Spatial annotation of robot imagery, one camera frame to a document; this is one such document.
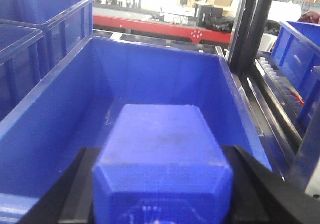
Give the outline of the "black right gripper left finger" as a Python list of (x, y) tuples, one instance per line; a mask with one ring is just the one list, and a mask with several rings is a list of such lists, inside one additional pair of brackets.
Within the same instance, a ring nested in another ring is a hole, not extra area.
[(51, 189), (20, 224), (94, 224), (92, 168), (100, 147), (82, 147)]

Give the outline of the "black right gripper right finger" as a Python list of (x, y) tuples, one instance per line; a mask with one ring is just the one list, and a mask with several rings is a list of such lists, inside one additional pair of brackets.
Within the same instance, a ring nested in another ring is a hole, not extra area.
[(320, 202), (283, 181), (240, 146), (223, 146), (233, 170), (228, 224), (318, 224)]

